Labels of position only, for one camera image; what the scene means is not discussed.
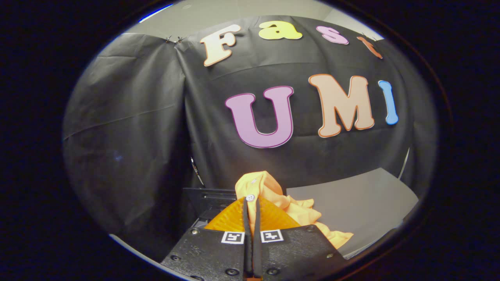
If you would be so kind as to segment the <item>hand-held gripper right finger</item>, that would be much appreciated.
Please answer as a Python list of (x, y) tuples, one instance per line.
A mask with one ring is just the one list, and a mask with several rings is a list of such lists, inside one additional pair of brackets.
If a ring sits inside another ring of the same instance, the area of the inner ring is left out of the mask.
[(300, 226), (262, 197), (256, 208), (255, 277), (263, 281), (321, 281), (336, 277), (347, 265), (317, 226)]

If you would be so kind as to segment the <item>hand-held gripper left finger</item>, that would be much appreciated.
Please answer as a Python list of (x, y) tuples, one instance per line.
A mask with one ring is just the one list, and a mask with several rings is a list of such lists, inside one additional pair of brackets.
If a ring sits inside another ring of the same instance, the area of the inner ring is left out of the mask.
[(189, 228), (160, 264), (187, 281), (244, 281), (252, 272), (251, 241), (242, 197), (203, 228)]

